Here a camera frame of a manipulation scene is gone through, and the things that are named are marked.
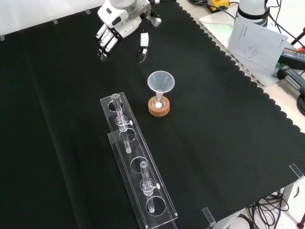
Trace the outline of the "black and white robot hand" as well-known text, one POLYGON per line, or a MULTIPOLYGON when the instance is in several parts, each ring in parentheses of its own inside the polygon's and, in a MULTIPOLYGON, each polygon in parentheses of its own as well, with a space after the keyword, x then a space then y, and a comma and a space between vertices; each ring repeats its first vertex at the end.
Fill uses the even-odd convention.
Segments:
POLYGON ((157 28, 162 23, 162 19, 152 9, 152 5, 162 2, 162 0, 106 0, 98 10, 103 25, 95 35, 99 59, 106 62, 116 46, 139 30, 145 20, 157 28))

